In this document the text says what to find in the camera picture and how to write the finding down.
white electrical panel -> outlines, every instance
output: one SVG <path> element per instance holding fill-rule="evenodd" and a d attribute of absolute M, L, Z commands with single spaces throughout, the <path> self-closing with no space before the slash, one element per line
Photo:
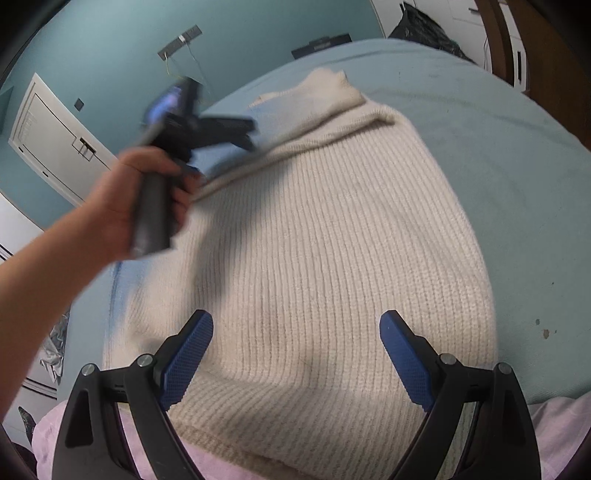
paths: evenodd
<path fill-rule="evenodd" d="M 115 157 L 35 74 L 8 143 L 73 205 L 81 204 Z"/>

teal wall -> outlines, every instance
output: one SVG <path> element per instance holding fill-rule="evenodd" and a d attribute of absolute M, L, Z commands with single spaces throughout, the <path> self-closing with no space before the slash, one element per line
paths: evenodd
<path fill-rule="evenodd" d="M 8 145 L 33 73 L 38 73 L 113 153 L 138 132 L 151 99 L 174 81 L 156 55 L 197 24 L 203 35 L 168 62 L 171 73 L 210 86 L 205 105 L 292 61 L 291 50 L 325 35 L 381 37 L 369 0 L 72 0 L 33 39 L 11 72 L 14 87 L 0 135 L 0 190 L 41 227 L 71 205 Z M 85 103 L 74 109 L 77 98 Z"/>

pink bedsheet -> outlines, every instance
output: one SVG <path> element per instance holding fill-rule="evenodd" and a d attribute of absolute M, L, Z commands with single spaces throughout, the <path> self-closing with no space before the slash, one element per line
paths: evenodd
<path fill-rule="evenodd" d="M 591 429 L 591 392 L 576 400 L 557 397 L 529 408 L 540 451 L 542 480 L 554 480 Z M 33 453 L 37 458 L 39 480 L 51 480 L 53 453 L 65 409 L 64 401 L 45 415 L 35 427 Z M 144 480 L 155 480 L 131 415 L 122 411 L 121 422 L 139 475 Z M 206 480 L 264 480 L 263 477 L 231 465 L 186 442 L 183 445 Z"/>
<path fill-rule="evenodd" d="M 66 402 L 63 401 L 45 415 L 35 427 L 33 453 L 37 458 L 37 477 L 39 480 L 51 480 L 53 453 L 56 449 L 57 434 L 60 430 L 61 418 L 65 409 Z M 121 423 L 140 477 L 144 480 L 156 480 L 139 441 L 133 419 L 126 411 L 121 411 Z M 211 453 L 204 452 L 193 445 L 186 442 L 183 442 L 183 445 L 206 480 L 264 480 L 262 477 L 244 470 L 244 468 L 224 462 Z"/>

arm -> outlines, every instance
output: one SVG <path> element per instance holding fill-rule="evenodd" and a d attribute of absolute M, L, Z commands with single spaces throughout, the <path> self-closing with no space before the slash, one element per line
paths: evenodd
<path fill-rule="evenodd" d="M 80 291 L 109 263 L 129 258 L 133 209 L 142 172 L 179 174 L 154 147 L 129 150 L 105 174 L 87 202 L 0 267 L 0 415 L 12 400 L 43 338 Z M 197 179 L 173 191 L 183 225 Z"/>

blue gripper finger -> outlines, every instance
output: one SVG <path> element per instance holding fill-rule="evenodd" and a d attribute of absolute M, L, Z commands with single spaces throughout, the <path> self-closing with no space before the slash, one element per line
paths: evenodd
<path fill-rule="evenodd" d="M 164 411 L 168 411 L 172 405 L 183 399 L 183 395 L 187 391 L 203 355 L 205 355 L 205 350 L 212 340 L 212 316 L 202 310 L 197 312 L 200 312 L 201 318 L 193 326 L 192 331 L 186 333 L 184 342 L 163 370 L 160 406 Z"/>
<path fill-rule="evenodd" d="M 412 345 L 417 337 L 396 310 L 381 316 L 379 336 L 410 400 L 430 411 L 435 403 L 431 375 Z"/>

